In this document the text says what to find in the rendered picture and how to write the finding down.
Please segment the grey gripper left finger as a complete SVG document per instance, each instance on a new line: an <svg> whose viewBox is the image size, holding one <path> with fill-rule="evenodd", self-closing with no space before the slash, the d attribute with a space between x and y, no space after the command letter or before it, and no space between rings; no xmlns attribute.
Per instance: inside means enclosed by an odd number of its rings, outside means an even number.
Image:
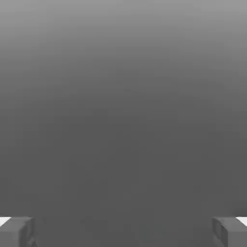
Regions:
<svg viewBox="0 0 247 247"><path fill-rule="evenodd" d="M34 217L0 217L0 247L36 247Z"/></svg>

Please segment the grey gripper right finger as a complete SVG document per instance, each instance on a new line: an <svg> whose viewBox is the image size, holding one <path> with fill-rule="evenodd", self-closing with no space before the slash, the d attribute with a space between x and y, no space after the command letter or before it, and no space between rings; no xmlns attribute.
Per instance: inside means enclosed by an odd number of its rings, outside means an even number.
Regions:
<svg viewBox="0 0 247 247"><path fill-rule="evenodd" d="M247 247L247 217L213 217L215 247Z"/></svg>

